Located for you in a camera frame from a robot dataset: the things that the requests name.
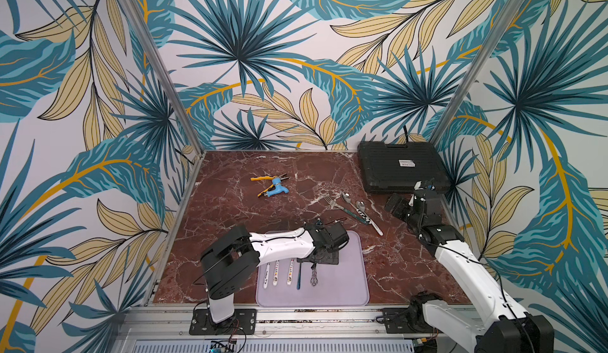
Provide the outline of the ornate silver fork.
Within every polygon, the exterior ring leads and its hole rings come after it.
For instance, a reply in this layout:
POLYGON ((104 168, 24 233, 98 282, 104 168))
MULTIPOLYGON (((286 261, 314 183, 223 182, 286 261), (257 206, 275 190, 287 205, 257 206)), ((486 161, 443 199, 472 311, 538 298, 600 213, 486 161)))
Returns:
POLYGON ((311 266, 311 278, 310 285, 312 287, 316 287, 318 285, 318 272, 317 272, 317 264, 314 263, 311 266))

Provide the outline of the rainbow iridescent spoon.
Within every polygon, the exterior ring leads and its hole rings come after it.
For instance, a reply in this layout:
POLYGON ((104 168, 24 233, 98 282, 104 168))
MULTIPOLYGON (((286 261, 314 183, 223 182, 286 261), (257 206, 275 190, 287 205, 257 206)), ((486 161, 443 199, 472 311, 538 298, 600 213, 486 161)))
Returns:
POLYGON ((299 262, 299 270, 298 270, 298 277, 297 277, 297 284, 296 284, 296 289, 298 291, 301 289, 301 283, 302 283, 302 262, 299 262))

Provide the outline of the cartoon handle spoon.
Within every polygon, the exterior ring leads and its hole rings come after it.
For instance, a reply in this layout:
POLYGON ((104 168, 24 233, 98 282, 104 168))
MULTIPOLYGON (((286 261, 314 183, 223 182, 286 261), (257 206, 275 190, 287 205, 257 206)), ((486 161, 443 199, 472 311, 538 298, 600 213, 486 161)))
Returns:
POLYGON ((272 277, 272 285, 277 286, 279 282, 279 274, 280 274, 280 261, 275 262, 273 277, 272 277))

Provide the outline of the white Pochacco handle fork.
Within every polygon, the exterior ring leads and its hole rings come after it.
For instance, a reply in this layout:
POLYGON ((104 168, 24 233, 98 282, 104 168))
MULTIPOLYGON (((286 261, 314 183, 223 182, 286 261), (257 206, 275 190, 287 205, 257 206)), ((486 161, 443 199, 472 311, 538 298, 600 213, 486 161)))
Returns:
POLYGON ((265 266, 265 271, 264 271, 264 281, 263 281, 264 289, 267 289, 269 286, 269 277, 270 277, 270 264, 267 263, 265 266))

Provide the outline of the cow pattern handle spoon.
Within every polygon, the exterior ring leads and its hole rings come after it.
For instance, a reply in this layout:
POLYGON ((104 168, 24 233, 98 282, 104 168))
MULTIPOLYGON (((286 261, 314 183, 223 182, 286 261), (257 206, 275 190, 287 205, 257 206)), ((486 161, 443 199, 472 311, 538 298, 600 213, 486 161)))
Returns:
POLYGON ((359 215, 359 218, 363 221, 364 224, 366 224, 366 225, 371 224, 369 222, 368 217, 366 215, 364 215, 364 213, 356 207, 355 203, 352 201, 352 198, 348 193, 343 192, 341 194, 341 197, 345 201, 345 203, 347 203, 349 206, 351 206, 355 210, 356 214, 359 215))

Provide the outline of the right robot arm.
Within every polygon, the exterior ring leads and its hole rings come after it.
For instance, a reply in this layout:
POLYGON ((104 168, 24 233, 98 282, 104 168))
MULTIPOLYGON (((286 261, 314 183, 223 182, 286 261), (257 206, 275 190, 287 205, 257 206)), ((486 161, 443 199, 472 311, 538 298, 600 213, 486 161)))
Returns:
POLYGON ((552 352, 554 327, 531 314, 504 289, 473 254, 463 235, 443 223, 441 202, 432 185, 420 186, 410 199, 393 194, 385 209, 404 222, 408 231, 445 267, 475 308, 478 319, 449 306, 440 296, 421 292, 402 310, 384 309, 389 333, 441 332, 467 352, 552 352))

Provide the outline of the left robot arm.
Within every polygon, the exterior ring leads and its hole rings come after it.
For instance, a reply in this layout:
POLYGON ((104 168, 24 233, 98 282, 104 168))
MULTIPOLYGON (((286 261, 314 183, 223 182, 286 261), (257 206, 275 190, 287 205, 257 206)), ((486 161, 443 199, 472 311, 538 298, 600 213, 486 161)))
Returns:
POLYGON ((259 234, 234 226, 201 254, 207 309, 214 325, 234 317, 234 294, 261 265, 281 260, 313 264, 340 252, 349 236, 342 223, 307 223, 296 230, 259 234))

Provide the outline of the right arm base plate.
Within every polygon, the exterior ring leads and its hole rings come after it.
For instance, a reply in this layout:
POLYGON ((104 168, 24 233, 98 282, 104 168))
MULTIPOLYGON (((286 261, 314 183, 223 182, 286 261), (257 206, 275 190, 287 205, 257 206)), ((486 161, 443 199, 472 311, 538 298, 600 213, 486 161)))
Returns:
POLYGON ((411 297, 405 308, 384 308, 382 315, 375 318, 378 324, 384 325, 388 334, 430 333, 435 329, 424 320, 423 305, 443 298, 436 293, 422 291, 411 297))

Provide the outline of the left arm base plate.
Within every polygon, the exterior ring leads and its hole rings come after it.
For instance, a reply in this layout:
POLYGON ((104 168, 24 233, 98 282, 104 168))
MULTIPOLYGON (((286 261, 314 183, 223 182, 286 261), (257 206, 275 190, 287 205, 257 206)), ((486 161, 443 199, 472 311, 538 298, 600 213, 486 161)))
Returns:
POLYGON ((188 334, 190 336, 220 336, 231 335, 234 331, 253 335, 256 329, 257 310, 237 308, 234 315, 221 322, 212 321, 208 309, 193 311, 188 334))

